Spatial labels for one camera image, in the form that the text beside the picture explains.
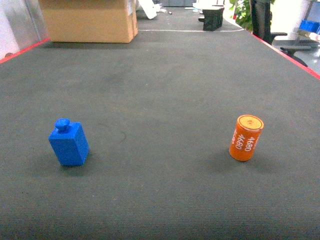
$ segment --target orange can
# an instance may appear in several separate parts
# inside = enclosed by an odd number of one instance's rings
[[[239,161],[248,161],[254,154],[264,122],[252,115],[238,117],[232,136],[229,153]]]

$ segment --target blue block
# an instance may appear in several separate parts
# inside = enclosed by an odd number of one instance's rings
[[[61,165],[79,166],[85,163],[89,145],[80,122],[58,119],[48,139]]]

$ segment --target office chair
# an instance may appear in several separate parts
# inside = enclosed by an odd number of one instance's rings
[[[271,20],[272,12],[270,11],[270,2],[261,3],[256,1],[251,1],[251,14],[252,14],[252,25],[253,34],[258,38],[264,40],[266,43],[272,45],[275,37],[277,36],[287,36],[286,32],[271,32]],[[308,51],[310,46],[281,46],[280,50],[289,56],[290,58],[296,60],[298,63],[305,67],[308,65],[299,57],[295,56],[297,51]]]

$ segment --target cardboard box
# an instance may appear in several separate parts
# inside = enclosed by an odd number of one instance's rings
[[[39,0],[53,42],[129,43],[137,34],[133,0]]]

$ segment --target green leaves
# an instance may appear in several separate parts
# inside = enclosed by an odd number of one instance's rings
[[[230,10],[234,10],[236,2],[238,2],[238,5],[235,9],[235,15],[236,15],[235,22],[242,28],[248,30],[249,32],[252,32],[253,26],[252,26],[249,0],[229,0],[229,2],[232,4],[232,6],[230,7]]]

